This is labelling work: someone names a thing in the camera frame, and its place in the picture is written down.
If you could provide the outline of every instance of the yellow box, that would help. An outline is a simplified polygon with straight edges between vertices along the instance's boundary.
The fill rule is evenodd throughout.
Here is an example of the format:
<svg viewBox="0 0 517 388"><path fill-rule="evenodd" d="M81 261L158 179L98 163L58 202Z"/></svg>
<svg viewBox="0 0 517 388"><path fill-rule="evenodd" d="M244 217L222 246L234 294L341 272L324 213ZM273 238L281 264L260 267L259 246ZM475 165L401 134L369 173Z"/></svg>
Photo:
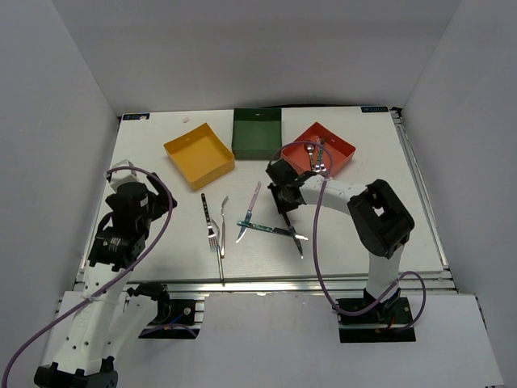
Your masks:
<svg viewBox="0 0 517 388"><path fill-rule="evenodd" d="M207 123L163 145L192 190L235 168L235 157Z"/></svg>

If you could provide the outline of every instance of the green tray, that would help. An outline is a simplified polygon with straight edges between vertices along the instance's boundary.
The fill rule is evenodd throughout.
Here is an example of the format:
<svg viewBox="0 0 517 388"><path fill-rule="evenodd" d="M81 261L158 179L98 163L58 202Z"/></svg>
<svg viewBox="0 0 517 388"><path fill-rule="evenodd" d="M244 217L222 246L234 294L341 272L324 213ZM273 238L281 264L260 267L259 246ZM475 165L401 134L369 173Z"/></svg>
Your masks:
<svg viewBox="0 0 517 388"><path fill-rule="evenodd" d="M236 159L269 160L282 146L282 109L233 110L232 152Z"/></svg>

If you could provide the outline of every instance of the white wall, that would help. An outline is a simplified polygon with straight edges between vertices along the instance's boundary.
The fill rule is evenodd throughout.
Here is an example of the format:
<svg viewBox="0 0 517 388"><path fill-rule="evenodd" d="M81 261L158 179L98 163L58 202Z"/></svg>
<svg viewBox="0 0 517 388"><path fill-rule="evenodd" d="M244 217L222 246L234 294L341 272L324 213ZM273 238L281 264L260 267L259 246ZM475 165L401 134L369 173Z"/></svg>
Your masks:
<svg viewBox="0 0 517 388"><path fill-rule="evenodd" d="M50 0L0 11L0 368L74 284L117 122ZM46 338L15 366L32 386Z"/></svg>
<svg viewBox="0 0 517 388"><path fill-rule="evenodd" d="M460 0L53 0L116 114L402 106Z"/></svg>
<svg viewBox="0 0 517 388"><path fill-rule="evenodd" d="M452 274L517 387L517 2L464 0L403 116Z"/></svg>

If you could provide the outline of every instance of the red box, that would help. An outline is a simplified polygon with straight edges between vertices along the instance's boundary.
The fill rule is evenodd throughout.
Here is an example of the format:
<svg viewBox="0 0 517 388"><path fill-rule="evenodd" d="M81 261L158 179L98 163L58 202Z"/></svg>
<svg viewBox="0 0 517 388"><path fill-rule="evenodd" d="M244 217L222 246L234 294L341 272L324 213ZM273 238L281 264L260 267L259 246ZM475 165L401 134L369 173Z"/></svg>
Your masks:
<svg viewBox="0 0 517 388"><path fill-rule="evenodd" d="M324 147L332 154L334 166L330 172L330 176L338 174L354 156L355 147L344 141L341 137L336 136L320 123L312 124L305 132L303 132L295 141L316 141L316 137L325 138ZM314 164L317 163L317 151L314 151ZM305 145L293 145L282 151L282 158L287 160L294 167L298 174L310 171L309 154L305 150ZM322 162L325 167L330 166L330 158L325 152L323 153Z"/></svg>

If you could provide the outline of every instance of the black tag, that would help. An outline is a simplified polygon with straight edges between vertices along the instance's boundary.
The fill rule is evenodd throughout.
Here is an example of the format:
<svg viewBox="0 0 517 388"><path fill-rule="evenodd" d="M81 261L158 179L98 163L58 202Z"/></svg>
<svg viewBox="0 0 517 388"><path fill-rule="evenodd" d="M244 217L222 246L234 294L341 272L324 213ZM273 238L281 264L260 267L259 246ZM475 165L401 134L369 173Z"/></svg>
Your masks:
<svg viewBox="0 0 517 388"><path fill-rule="evenodd" d="M122 120L148 120L150 113L128 113L122 116Z"/></svg>
<svg viewBox="0 0 517 388"><path fill-rule="evenodd" d="M362 113L389 112L388 107L361 107Z"/></svg>

